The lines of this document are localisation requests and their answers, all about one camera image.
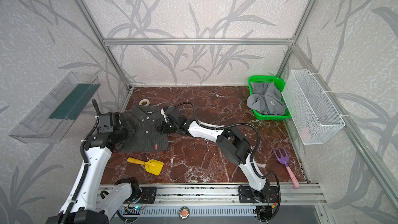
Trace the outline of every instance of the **roll of tape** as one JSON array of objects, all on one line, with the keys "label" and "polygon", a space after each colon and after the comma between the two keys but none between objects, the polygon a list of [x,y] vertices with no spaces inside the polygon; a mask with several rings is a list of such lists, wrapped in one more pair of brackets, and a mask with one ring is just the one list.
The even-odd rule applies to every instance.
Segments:
[{"label": "roll of tape", "polygon": [[149,100],[148,99],[142,99],[142,100],[140,100],[138,105],[140,105],[140,106],[149,106]]}]

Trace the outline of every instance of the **black mounting plate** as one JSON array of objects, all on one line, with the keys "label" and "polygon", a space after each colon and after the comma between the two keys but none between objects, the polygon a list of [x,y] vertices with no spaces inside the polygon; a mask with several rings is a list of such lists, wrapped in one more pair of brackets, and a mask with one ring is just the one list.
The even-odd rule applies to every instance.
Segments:
[{"label": "black mounting plate", "polygon": [[[238,193],[239,193],[239,202],[240,203],[259,203],[258,201],[256,201],[254,199],[254,195],[253,192],[251,191],[249,186],[239,186],[238,187]],[[276,186],[271,186],[269,188],[269,192],[268,192],[268,199],[270,203],[274,203],[275,202],[275,197],[271,194],[278,196],[278,187]]]},{"label": "black mounting plate", "polygon": [[140,200],[138,203],[142,204],[152,204],[155,203],[155,198],[156,198],[156,187],[141,187],[142,189],[142,194]]}]

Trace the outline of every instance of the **marble floor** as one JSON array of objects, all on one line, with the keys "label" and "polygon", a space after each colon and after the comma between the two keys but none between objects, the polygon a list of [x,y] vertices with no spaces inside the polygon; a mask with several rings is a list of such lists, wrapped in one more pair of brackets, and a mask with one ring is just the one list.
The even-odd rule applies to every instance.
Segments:
[{"label": "marble floor", "polygon": [[[274,171],[280,182],[290,182],[284,165],[280,164],[273,150],[285,148],[290,157],[290,168],[299,182],[305,182],[291,141],[282,121],[260,121],[246,105],[250,95],[248,87],[135,87],[126,111],[142,99],[149,99],[153,107],[173,106],[190,101],[197,107],[197,117],[212,124],[247,122],[256,126],[261,134],[261,145],[254,159],[263,174]],[[192,117],[192,107],[179,107],[186,117]],[[251,128],[242,127],[252,148],[256,134]],[[105,168],[101,184],[114,184],[117,180],[136,177],[139,183],[243,183],[243,172],[222,155],[216,143],[202,138],[169,134],[169,148],[160,152],[114,152]],[[127,162],[128,157],[140,160],[156,159],[164,162],[159,176],[145,171],[144,166]]]}]

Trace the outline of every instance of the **red wire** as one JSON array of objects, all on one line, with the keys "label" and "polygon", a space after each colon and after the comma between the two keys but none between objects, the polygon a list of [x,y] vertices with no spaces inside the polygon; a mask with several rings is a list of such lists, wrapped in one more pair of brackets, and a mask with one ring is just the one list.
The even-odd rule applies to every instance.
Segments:
[{"label": "red wire", "polygon": [[144,208],[146,208],[146,207],[148,206],[148,203],[149,203],[149,196],[147,196],[147,199],[148,199],[147,204],[146,204],[145,207],[143,207],[142,209],[144,209]]},{"label": "red wire", "polygon": [[274,194],[270,194],[270,195],[273,195],[274,197],[275,197],[275,203],[274,203],[274,205],[276,205],[276,202],[277,202],[277,197],[276,197],[276,195],[274,195]]}]

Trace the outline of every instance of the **leaf pattern wallpaper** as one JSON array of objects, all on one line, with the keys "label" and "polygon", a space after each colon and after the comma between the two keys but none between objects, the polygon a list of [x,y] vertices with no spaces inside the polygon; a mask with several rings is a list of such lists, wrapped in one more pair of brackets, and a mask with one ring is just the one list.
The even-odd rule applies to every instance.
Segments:
[{"label": "leaf pattern wallpaper", "polygon": [[[397,1],[319,0],[298,43],[398,179]],[[301,65],[293,57],[288,69]],[[337,222],[398,223],[345,132],[324,145],[304,147],[298,136],[293,139],[307,176],[321,184]]]},{"label": "leaf pattern wallpaper", "polygon": [[80,169],[80,140],[94,125],[87,105],[58,144],[23,144],[8,133],[69,72],[95,74],[102,112],[127,90],[73,0],[0,0],[0,222],[44,223]]},{"label": "leaf pattern wallpaper", "polygon": [[[106,38],[290,38],[308,0],[85,0]],[[133,85],[246,85],[285,46],[113,46]]]}]

